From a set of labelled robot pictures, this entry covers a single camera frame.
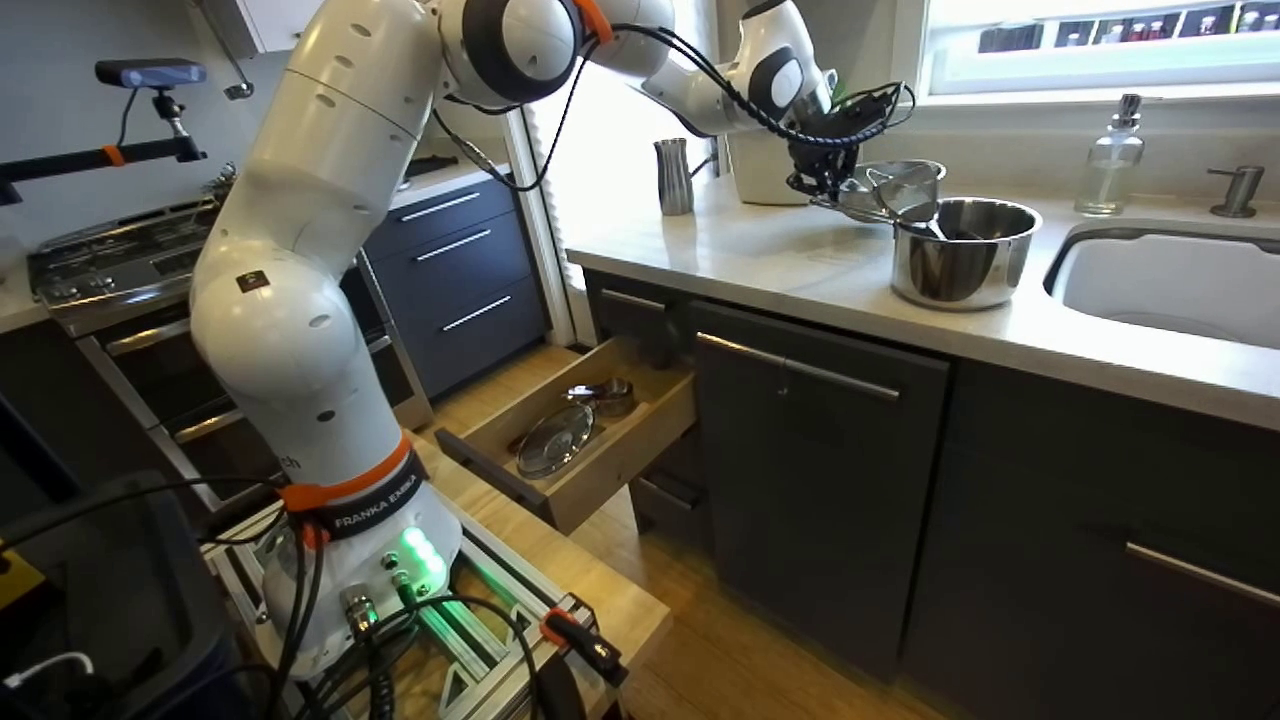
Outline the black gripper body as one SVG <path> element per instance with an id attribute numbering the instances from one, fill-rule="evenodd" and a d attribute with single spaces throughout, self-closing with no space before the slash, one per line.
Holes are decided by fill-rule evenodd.
<path id="1" fill-rule="evenodd" d="M 861 148 L 914 111 L 914 91 L 900 81 L 851 91 L 820 107 L 804 98 L 792 115 L 788 182 L 812 198 L 837 198 L 861 168 Z"/>

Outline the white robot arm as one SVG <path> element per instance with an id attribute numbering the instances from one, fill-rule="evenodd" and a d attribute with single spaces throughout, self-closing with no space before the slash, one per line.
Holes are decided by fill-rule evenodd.
<path id="1" fill-rule="evenodd" d="M 403 204 L 440 107 L 528 107 L 589 65 L 701 137 L 788 138 L 807 197 L 833 197 L 844 156 L 887 130 L 906 97 L 900 81 L 844 97 L 796 0 L 754 0 L 727 59 L 675 28 L 675 0 L 318 0 L 189 282 L 193 342 L 283 465 L 279 501 L 306 542 L 458 542 L 343 272 Z"/>

